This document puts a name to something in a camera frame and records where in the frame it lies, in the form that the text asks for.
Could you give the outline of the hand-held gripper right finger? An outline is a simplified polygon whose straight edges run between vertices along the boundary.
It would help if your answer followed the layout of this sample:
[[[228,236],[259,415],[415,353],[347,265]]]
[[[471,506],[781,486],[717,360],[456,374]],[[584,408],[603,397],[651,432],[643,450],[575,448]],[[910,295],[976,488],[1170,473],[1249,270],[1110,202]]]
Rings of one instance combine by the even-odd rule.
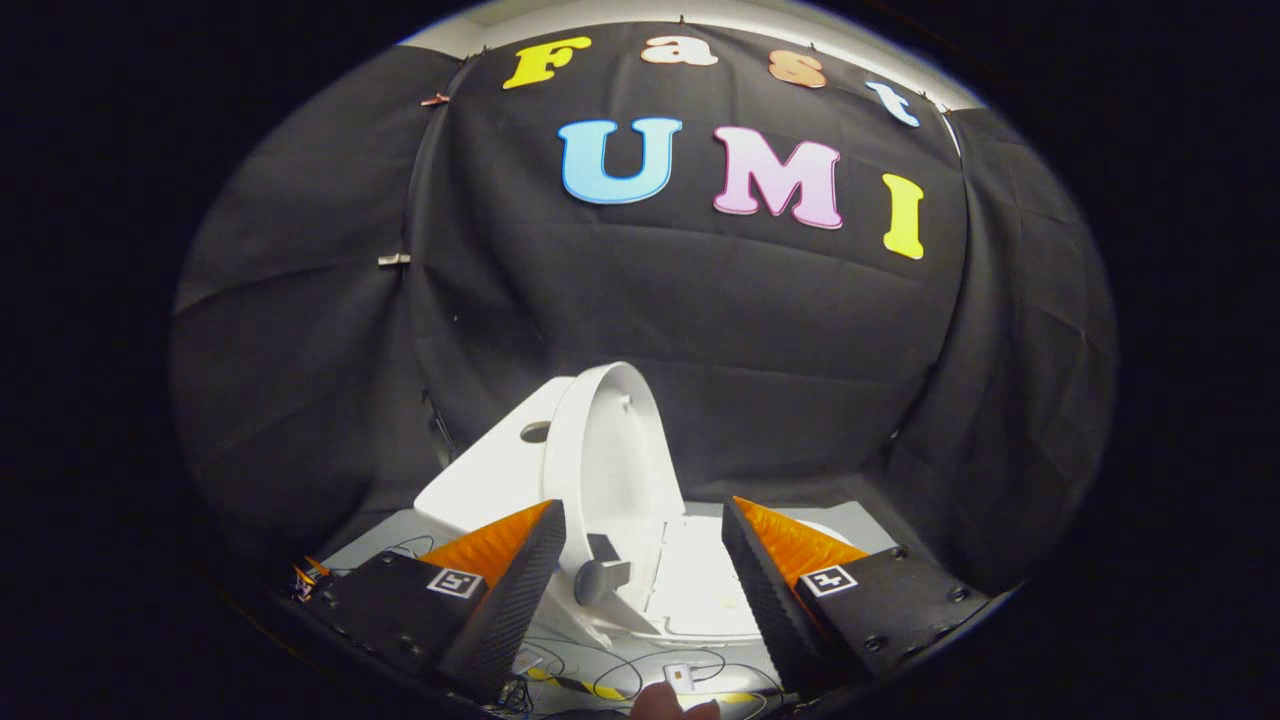
[[[900,674],[991,602],[904,544],[868,552],[739,496],[721,539],[780,684],[797,696]]]

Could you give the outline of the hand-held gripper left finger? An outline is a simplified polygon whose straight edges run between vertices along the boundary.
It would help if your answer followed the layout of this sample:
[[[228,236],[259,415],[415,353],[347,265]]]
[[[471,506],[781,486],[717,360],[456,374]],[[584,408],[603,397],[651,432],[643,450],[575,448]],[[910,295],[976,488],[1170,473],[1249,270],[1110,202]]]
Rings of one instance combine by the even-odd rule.
[[[315,618],[408,682],[497,701],[564,542],[564,506],[547,500],[422,556],[388,551],[316,582]]]

